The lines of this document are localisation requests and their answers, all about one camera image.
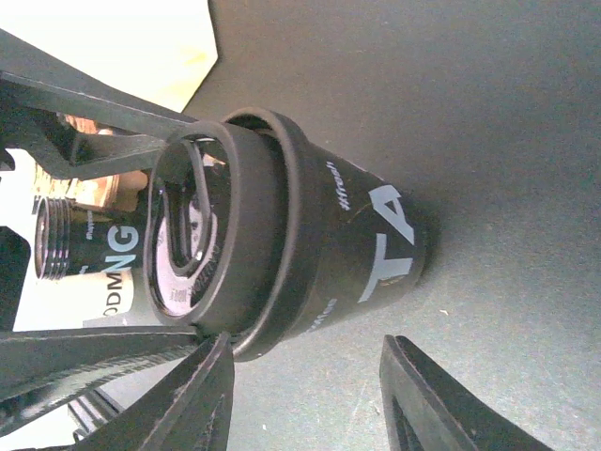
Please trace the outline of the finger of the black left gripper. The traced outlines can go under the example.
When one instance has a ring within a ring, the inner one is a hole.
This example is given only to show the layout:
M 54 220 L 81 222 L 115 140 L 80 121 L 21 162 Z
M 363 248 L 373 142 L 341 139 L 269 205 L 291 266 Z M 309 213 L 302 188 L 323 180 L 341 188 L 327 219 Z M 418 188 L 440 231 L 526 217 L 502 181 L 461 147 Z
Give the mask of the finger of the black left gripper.
M 1 435 L 108 381 L 190 355 L 193 327 L 133 326 L 1 333 Z
M 1 33 L 1 163 L 22 149 L 59 179 L 150 168 L 192 117 L 112 88 Z

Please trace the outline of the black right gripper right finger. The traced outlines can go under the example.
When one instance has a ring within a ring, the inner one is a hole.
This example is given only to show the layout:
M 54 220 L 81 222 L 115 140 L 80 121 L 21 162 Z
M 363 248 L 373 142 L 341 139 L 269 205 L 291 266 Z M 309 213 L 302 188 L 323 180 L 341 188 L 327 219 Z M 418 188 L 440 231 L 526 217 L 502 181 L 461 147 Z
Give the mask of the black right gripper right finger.
M 547 450 L 404 336 L 386 335 L 379 380 L 392 450 Z

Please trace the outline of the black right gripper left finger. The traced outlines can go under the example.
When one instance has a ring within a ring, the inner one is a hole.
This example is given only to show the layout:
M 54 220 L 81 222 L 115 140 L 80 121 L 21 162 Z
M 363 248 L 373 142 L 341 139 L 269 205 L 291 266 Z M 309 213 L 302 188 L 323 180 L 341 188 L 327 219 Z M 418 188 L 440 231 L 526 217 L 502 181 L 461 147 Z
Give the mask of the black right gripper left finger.
M 233 406 L 228 334 L 205 340 L 127 410 L 76 450 L 225 450 Z

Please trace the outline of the brown pulp cup carrier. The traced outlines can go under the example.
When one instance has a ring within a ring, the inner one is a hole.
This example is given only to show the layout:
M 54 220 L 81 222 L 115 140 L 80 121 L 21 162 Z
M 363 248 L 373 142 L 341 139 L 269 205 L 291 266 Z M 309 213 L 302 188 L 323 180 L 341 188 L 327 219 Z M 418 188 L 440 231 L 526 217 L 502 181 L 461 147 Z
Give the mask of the brown pulp cup carrier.
M 134 212 L 144 200 L 148 175 L 141 170 L 95 179 L 60 179 L 51 176 L 28 154 L 33 160 L 31 193 L 37 200 L 44 196 L 66 198 L 85 206 L 125 212 Z

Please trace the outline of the brown paper takeout bag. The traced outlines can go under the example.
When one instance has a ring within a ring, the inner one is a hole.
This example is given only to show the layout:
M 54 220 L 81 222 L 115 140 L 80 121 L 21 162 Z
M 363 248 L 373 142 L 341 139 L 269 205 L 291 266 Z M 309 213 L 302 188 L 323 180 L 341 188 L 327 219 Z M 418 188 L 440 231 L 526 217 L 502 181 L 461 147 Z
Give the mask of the brown paper takeout bag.
M 206 1 L 4 1 L 1 28 L 93 78 L 182 112 L 218 60 Z

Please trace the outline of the stack of black cup lids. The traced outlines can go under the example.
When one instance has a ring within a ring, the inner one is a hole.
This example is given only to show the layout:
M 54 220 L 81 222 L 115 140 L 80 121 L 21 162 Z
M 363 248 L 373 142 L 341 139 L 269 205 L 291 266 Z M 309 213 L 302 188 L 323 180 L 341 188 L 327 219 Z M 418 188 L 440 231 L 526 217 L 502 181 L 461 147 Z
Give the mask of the stack of black cup lids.
M 66 198 L 39 201 L 34 239 L 39 279 L 98 272 L 124 272 L 143 262 L 146 217 L 99 210 Z

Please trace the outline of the black paper coffee cup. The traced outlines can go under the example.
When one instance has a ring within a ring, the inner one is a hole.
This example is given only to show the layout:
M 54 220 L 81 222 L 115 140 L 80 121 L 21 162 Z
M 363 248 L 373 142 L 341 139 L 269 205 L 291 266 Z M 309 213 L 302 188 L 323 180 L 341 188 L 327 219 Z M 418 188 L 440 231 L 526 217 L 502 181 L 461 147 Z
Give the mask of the black paper coffee cup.
M 407 196 L 384 179 L 316 149 L 317 209 L 325 230 L 316 276 L 288 337 L 399 301 L 425 264 L 425 227 Z

